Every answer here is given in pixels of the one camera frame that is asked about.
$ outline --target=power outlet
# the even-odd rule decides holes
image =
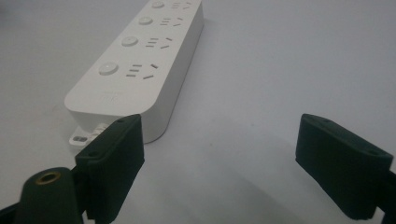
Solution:
[[[149,1],[66,95],[85,147],[113,121],[140,114],[145,143],[165,131],[204,26],[201,0]]]

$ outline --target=white table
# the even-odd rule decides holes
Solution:
[[[1,208],[29,176],[75,165],[64,97],[145,4],[0,1]],[[168,129],[115,223],[356,223],[294,161],[299,122],[332,119],[396,155],[395,12],[393,0],[205,0]]]

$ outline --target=power strip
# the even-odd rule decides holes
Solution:
[[[203,27],[201,0],[149,1],[67,93],[64,104],[78,123],[69,143],[83,148],[132,114],[142,117],[145,143],[159,138]]]

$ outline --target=round switch button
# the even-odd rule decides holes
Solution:
[[[140,25],[149,25],[151,23],[152,23],[152,18],[150,18],[150,17],[142,17],[139,19]]]
[[[137,38],[136,37],[134,37],[134,36],[127,36],[127,37],[125,37],[125,38],[123,38],[122,39],[122,45],[124,46],[124,47],[131,47],[131,46],[133,46],[133,45],[135,45],[135,44],[137,44]]]
[[[99,74],[108,76],[114,74],[117,70],[119,70],[119,66],[116,63],[104,63],[99,67]]]
[[[163,2],[153,2],[151,6],[154,8],[161,8],[164,6],[164,4]]]

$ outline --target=white surface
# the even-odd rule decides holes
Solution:
[[[145,143],[165,132],[204,27],[201,1],[179,2],[189,8],[172,8],[175,0],[161,9],[148,2],[67,93],[64,105],[84,132],[133,114],[142,116]],[[124,47],[130,35],[141,41]],[[81,143],[75,137],[73,146]]]
[[[64,96],[145,4],[0,1],[0,207],[30,175],[74,166]],[[115,223],[356,223],[294,161],[300,116],[396,155],[395,11],[393,0],[204,1],[169,127],[146,145]]]

